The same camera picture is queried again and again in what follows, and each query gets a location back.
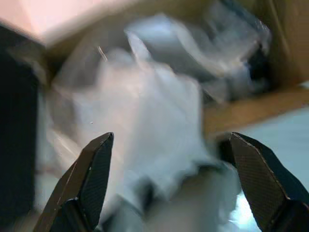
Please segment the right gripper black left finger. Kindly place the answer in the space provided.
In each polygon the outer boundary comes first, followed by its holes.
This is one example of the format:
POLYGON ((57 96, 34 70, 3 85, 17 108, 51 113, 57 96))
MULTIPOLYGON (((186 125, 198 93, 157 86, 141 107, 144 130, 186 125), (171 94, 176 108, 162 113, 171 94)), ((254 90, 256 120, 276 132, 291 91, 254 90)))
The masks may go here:
POLYGON ((114 134, 86 145, 56 184, 35 232, 93 232, 107 191, 114 134))

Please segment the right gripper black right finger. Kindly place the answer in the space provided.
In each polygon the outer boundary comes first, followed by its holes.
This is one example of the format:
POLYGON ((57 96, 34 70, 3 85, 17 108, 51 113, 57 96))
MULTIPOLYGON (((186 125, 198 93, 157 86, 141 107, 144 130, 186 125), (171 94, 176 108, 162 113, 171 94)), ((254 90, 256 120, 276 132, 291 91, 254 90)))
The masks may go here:
POLYGON ((244 195, 263 232, 307 232, 309 193, 259 141, 233 132, 230 144, 244 195))

